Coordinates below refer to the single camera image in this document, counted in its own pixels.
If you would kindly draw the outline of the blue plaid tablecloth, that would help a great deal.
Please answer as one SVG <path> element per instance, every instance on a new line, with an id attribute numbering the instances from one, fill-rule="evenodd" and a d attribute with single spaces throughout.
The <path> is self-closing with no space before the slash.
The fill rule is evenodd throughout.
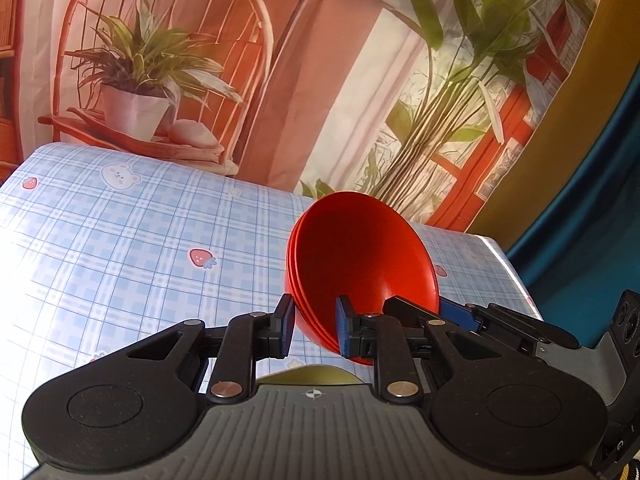
<path id="1" fill-rule="evenodd" d="M 53 143 L 1 188 L 1 474 L 35 461 L 20 414 L 46 380 L 184 320 L 274 306 L 308 198 Z"/>

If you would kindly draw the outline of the red bowl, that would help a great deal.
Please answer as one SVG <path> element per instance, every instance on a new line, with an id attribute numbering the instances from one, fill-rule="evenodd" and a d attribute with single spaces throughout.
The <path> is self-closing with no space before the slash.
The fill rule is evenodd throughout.
<path id="1" fill-rule="evenodd" d="M 393 296 L 439 311 L 434 264 L 418 233 L 392 208 L 357 192 L 319 198 L 296 221 L 284 287 L 297 328 L 333 353 L 340 352 L 335 301 L 343 295 L 358 314 L 382 312 Z"/>

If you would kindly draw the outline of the printed room backdrop cloth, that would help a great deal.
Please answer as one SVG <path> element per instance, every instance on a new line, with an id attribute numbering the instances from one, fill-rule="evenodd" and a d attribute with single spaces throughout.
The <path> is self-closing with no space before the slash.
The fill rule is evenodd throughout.
<path id="1" fill-rule="evenodd" d="M 544 122 L 600 0 L 1 0 L 1 172 L 52 141 L 469 229 Z M 139 6 L 228 98 L 86 58 Z"/>

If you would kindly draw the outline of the green plastic plate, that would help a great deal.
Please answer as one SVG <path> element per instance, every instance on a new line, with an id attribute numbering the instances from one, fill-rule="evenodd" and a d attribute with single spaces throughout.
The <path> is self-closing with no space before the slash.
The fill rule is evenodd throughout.
<path id="1" fill-rule="evenodd" d="M 342 368 L 329 365 L 305 365 L 262 376 L 259 385 L 341 386 L 358 385 L 362 380 Z"/>

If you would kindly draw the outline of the yellow wooden panel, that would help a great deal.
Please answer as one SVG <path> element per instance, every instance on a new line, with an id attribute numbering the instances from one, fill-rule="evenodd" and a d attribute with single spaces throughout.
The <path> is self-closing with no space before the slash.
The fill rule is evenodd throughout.
<path id="1" fill-rule="evenodd" d="M 525 233 L 597 141 L 638 63 L 639 0 L 600 0 L 573 70 L 470 234 L 507 250 Z"/>

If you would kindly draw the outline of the blue curtain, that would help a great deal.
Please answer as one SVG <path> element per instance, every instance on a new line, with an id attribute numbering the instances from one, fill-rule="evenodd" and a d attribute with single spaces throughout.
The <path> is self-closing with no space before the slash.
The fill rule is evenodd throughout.
<path id="1" fill-rule="evenodd" d="M 639 79 L 559 195 L 506 253 L 542 317 L 595 346 L 639 288 Z"/>

